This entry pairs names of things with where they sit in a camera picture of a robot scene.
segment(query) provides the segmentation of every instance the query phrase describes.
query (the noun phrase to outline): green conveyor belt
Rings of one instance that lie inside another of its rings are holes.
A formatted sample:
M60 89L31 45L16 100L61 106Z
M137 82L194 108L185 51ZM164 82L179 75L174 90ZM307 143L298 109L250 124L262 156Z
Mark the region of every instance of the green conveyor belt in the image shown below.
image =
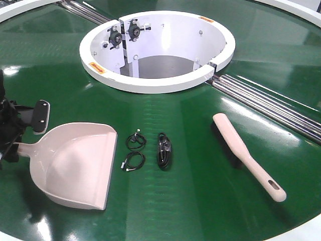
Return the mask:
M245 0L88 2L114 19L175 10L218 21L236 39L234 57L220 74L261 84L321 121L319 27ZM94 27L54 4L7 20L0 24L0 68L18 69L5 76L7 98L30 106L50 102L49 130L69 122L115 128L107 209L53 203L31 180L29 159L20 158L3 162L0 172L0 231L28 241L263 240L321 212L319 145L205 83L170 94L135 94L96 81L78 52ZM285 202L274 202L246 168L231 167L211 131L218 112L229 116L252 156L287 192ZM137 128L147 138L146 163L126 173L120 169L125 140ZM173 144L168 171L156 164L159 132ZM39 138L28 130L23 141Z

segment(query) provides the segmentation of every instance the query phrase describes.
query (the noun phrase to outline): dustpan scoop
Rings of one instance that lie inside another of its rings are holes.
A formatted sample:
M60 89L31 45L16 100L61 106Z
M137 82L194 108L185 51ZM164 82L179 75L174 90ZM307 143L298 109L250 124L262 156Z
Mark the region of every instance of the dustpan scoop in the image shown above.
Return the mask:
M30 157L33 182L52 201L82 209L106 208L117 132L96 123L68 123L37 143L19 144Z

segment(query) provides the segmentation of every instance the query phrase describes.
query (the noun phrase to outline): metal rail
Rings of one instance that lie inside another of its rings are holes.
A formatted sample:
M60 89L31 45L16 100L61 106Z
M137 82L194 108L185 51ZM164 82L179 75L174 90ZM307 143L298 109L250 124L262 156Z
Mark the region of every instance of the metal rail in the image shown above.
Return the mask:
M212 85L321 145L321 124L289 108L281 100L229 75L213 77Z
M104 15L99 14L93 9L88 8L85 5L82 5L78 2L75 2L73 0L63 0L59 2L59 5L63 8L67 9L68 11L81 16L89 21L92 21L93 23L96 23L98 25L107 23L111 21L111 19L105 17Z

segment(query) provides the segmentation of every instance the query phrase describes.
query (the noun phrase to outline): hole in brush handle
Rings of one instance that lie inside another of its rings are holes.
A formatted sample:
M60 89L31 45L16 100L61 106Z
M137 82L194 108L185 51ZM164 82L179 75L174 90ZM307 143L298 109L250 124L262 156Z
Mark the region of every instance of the hole in brush handle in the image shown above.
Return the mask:
M280 188L273 182L272 180L268 180L269 184L275 189L275 190L280 190Z

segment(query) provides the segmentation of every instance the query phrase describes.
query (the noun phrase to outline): cable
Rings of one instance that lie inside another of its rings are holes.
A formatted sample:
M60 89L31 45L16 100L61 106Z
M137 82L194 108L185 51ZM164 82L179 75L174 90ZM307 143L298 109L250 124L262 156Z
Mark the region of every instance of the cable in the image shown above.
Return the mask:
M127 138L126 146L127 146L128 149L137 150L137 149L140 149L140 148L145 146L145 144L147 142L146 138L142 134L140 134L139 132L140 132L140 129L137 129L137 131L134 134L132 134L131 136L129 136ZM137 146L137 147L130 146L129 142L131 142L131 143L139 143L139 146Z
M158 156L157 164L161 169L165 169L171 160L172 144L165 133L159 133L158 139Z
M137 165L134 166L132 164L129 163L130 158L132 158L133 156L136 155L140 155L141 156L141 162ZM137 170L139 168L141 168L144 163L145 163L146 157L139 151L134 151L134 152L130 152L127 154L125 161L121 164L121 169L125 170L125 167L127 166L128 168L126 168L126 172L130 172L130 171L134 171Z

